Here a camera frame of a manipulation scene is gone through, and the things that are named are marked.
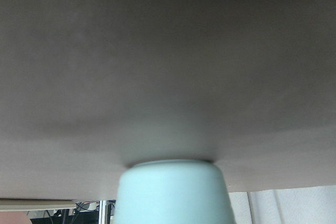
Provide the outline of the mint green plastic cup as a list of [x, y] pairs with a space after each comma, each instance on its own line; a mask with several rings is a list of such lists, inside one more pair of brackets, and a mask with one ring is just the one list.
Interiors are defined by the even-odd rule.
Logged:
[[205, 161], [137, 164], [119, 181], [114, 223], [235, 223], [221, 170]]

